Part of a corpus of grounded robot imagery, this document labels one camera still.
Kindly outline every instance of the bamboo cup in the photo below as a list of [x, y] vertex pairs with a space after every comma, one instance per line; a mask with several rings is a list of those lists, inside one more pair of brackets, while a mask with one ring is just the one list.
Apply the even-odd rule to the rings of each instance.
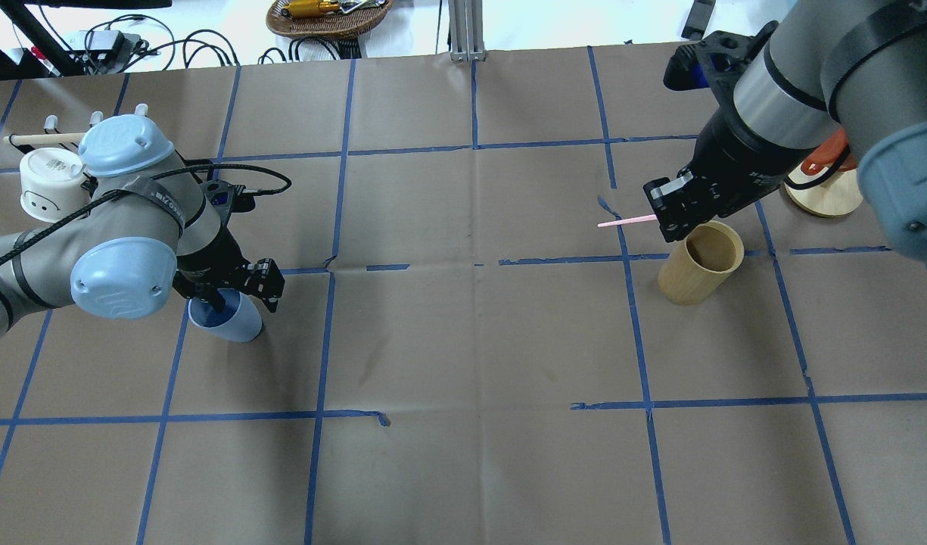
[[699, 304], [739, 268], [744, 255], [732, 227], [709, 221], [675, 245], [659, 270], [658, 287], [672, 303]]

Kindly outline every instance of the pink straw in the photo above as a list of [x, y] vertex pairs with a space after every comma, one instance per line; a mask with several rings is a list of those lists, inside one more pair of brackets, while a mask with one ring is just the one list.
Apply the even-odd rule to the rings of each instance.
[[655, 221], [658, 218], [654, 214], [650, 215], [640, 215], [639, 217], [629, 217], [625, 220], [618, 221], [606, 221], [605, 223], [599, 223], [598, 227], [612, 227], [614, 225], [628, 225], [629, 223], [642, 223], [642, 221]]

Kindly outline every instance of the wooden coaster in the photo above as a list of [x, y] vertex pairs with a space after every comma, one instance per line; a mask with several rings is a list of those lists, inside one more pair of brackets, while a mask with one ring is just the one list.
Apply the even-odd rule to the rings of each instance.
[[281, 10], [289, 0], [275, 0], [266, 13], [265, 24], [270, 31], [286, 38], [303, 36], [321, 36], [328, 40], [356, 38], [379, 24], [386, 13], [393, 7], [395, 0], [390, 0], [380, 8], [355, 10], [351, 14], [326, 14], [322, 17], [293, 18], [283, 17]]
[[[796, 183], [811, 182], [815, 176], [806, 176], [798, 168], [789, 174]], [[857, 186], [857, 171], [848, 170], [826, 180], [822, 185], [810, 189], [796, 190], [782, 184], [782, 189], [796, 206], [819, 217], [840, 217], [853, 213], [861, 203], [863, 195]]]

